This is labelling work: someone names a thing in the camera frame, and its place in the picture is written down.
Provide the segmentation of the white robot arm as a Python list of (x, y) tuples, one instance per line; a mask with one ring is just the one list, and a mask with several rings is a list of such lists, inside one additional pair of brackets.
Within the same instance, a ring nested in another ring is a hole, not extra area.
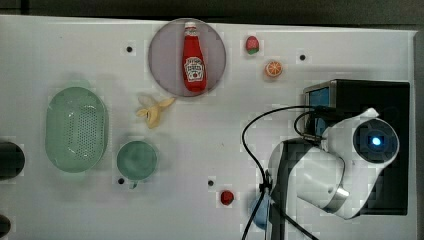
[(345, 220), (356, 217), (399, 151), (397, 133), (373, 108), (326, 128), (318, 141), (280, 142), (268, 164), (266, 236), (284, 240), (288, 224), (312, 236), (296, 222), (299, 199)]

